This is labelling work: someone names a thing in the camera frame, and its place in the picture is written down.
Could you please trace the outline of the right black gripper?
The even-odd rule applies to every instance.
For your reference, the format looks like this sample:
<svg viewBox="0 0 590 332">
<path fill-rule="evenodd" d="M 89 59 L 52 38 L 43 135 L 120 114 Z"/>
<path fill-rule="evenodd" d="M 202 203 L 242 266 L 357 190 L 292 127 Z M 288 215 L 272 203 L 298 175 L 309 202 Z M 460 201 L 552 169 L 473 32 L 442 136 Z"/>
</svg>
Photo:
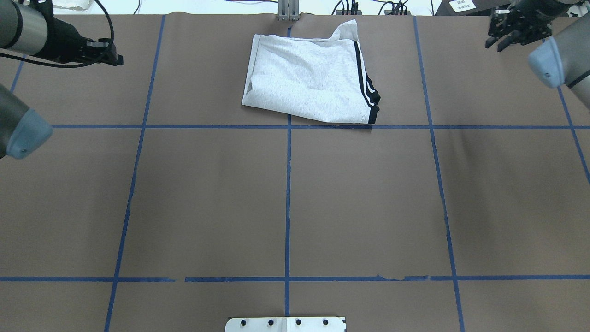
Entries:
<svg viewBox="0 0 590 332">
<path fill-rule="evenodd" d="M 552 36 L 552 22 L 561 14 L 560 5 L 559 0 L 512 0 L 493 8 L 485 48 L 499 41 L 499 53 L 513 44 L 531 44 Z"/>
</svg>

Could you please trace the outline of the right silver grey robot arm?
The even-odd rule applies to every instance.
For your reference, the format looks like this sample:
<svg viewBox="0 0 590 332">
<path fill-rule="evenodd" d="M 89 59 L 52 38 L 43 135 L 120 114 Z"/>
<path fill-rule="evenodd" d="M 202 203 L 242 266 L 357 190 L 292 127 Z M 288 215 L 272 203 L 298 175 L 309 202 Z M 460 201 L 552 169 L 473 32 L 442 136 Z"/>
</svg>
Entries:
<svg viewBox="0 0 590 332">
<path fill-rule="evenodd" d="M 528 56 L 531 71 L 548 88 L 567 86 L 590 107 L 590 21 L 578 18 L 558 34 L 553 21 L 576 0 L 513 0 L 506 8 L 495 7 L 490 15 L 485 48 L 499 42 L 497 51 L 511 45 L 542 41 Z"/>
</svg>

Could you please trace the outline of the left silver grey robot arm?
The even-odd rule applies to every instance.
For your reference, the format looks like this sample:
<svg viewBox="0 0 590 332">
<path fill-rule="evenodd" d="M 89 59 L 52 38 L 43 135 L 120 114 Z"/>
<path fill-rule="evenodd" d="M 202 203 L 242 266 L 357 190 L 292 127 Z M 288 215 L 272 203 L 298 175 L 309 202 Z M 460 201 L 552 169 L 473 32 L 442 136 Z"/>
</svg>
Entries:
<svg viewBox="0 0 590 332">
<path fill-rule="evenodd" d="M 9 87 L 1 86 L 1 157 L 22 160 L 53 134 L 53 127 L 14 93 L 25 64 L 51 69 L 82 69 L 91 65 L 124 65 L 115 46 L 115 29 L 106 7 L 109 36 L 94 40 L 55 16 L 51 0 L 1 2 L 1 57 L 18 63 Z"/>
</svg>

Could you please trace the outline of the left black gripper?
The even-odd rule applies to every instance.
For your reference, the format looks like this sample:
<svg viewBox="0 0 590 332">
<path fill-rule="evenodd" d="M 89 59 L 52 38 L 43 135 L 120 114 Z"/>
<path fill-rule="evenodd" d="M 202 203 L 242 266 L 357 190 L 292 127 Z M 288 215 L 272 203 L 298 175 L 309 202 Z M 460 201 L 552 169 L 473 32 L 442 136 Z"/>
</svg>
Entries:
<svg viewBox="0 0 590 332">
<path fill-rule="evenodd" d="M 44 18 L 47 23 L 44 59 L 59 64 L 124 65 L 124 57 L 118 54 L 114 42 L 109 41 L 108 38 L 93 40 L 81 36 L 73 25 L 65 21 L 49 14 L 45 14 Z"/>
</svg>

